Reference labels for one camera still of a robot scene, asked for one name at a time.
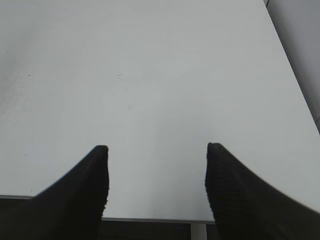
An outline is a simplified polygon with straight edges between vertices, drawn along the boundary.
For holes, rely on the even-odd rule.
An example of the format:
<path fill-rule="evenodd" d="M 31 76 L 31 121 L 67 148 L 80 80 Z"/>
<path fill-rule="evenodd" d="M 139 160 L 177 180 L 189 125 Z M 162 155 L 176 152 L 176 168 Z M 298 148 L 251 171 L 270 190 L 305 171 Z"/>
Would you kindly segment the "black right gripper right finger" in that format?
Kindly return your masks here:
<path fill-rule="evenodd" d="M 208 143 L 205 190 L 222 240 L 318 240 L 320 214 L 265 182 L 222 144 Z"/>

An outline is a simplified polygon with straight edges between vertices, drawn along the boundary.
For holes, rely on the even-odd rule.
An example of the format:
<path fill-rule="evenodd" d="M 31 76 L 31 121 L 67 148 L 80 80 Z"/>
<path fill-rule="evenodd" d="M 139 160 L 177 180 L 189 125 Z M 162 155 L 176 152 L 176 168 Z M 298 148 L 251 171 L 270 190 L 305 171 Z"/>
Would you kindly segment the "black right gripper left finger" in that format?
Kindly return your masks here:
<path fill-rule="evenodd" d="M 96 240 L 109 193 L 108 147 L 0 219 L 2 240 Z"/>

